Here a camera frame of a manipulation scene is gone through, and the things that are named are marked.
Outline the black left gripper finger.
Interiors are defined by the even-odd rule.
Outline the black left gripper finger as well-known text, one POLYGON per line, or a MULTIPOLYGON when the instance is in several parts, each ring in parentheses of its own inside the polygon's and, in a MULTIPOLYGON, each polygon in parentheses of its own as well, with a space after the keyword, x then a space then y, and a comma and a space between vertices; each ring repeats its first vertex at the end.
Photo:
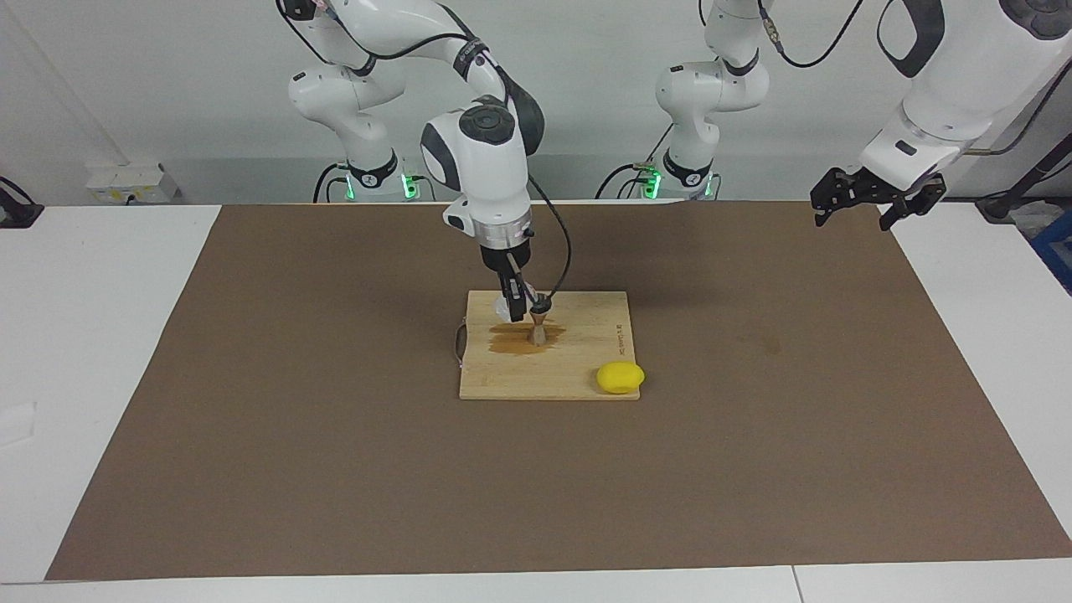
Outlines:
POLYGON ((861 203, 858 198, 855 183, 864 173, 865 170, 862 167, 858 167, 853 172, 832 167, 827 171, 819 183, 812 187, 809 202, 812 202, 816 227, 825 225, 828 219, 836 211, 852 209, 861 203))
POLYGON ((934 174, 922 183, 915 193, 907 194, 894 190, 887 194, 889 208, 879 218, 879 227, 887 232, 904 218, 925 216, 946 195, 948 187, 942 174, 934 174))

